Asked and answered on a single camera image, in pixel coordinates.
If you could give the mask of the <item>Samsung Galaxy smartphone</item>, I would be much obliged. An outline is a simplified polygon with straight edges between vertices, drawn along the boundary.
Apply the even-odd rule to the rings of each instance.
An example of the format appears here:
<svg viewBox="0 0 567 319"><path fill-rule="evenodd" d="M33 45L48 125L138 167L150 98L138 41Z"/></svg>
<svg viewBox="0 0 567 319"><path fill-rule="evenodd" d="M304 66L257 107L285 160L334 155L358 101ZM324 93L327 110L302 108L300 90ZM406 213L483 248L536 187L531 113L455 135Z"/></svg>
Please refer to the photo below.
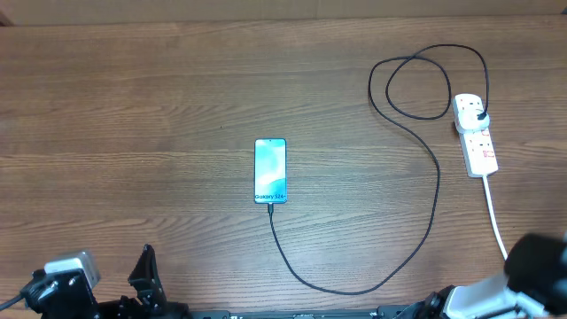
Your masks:
<svg viewBox="0 0 567 319"><path fill-rule="evenodd" d="M287 192L287 143L283 138L259 138L254 143L254 202L282 204Z"/></svg>

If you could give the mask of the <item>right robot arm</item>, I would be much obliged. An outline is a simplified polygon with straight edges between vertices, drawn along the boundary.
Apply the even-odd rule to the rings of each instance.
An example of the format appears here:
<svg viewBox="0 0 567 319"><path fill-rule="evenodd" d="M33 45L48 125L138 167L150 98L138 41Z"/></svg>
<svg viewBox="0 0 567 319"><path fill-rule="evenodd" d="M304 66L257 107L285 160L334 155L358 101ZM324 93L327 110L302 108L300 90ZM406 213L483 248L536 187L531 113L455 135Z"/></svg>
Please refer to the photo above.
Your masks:
<svg viewBox="0 0 567 319"><path fill-rule="evenodd" d="M529 233L512 247L503 271L434 292L419 318L541 318L566 314L566 240Z"/></svg>

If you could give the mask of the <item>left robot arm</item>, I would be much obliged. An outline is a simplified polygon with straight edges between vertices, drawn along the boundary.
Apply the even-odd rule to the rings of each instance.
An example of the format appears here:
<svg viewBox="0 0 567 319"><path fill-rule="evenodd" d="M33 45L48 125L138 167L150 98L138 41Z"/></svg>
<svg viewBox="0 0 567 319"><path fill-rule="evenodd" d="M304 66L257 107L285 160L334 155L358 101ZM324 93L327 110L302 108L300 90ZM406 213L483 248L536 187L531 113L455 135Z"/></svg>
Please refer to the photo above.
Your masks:
<svg viewBox="0 0 567 319"><path fill-rule="evenodd" d="M43 318L66 319L157 319L189 318L185 303L167 300L159 279L155 251L146 244L128 283L136 296L98 302L94 288L100 273L93 255L79 251L59 257L33 272L20 290L26 306Z"/></svg>

